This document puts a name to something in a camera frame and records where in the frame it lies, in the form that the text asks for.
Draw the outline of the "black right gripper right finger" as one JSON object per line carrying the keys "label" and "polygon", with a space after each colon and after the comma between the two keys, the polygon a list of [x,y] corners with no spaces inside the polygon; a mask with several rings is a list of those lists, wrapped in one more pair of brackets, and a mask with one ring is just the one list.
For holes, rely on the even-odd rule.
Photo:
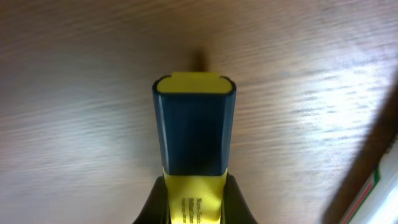
{"label": "black right gripper right finger", "polygon": [[257,224],[231,174],[227,174],[223,189],[222,224]]}

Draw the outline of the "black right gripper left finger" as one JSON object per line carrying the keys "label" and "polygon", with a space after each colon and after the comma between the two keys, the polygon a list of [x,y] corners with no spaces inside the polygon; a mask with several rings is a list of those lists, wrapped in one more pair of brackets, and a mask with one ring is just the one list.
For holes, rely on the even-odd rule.
{"label": "black right gripper left finger", "polygon": [[169,224],[170,211],[167,187],[163,176],[159,176],[133,224]]}

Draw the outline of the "yellow highlighter with blue cap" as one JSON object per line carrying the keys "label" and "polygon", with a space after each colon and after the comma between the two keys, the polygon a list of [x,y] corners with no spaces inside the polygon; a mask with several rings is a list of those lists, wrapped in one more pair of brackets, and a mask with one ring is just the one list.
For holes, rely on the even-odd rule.
{"label": "yellow highlighter with blue cap", "polygon": [[171,223],[220,223],[236,85],[174,72],[152,86]]}

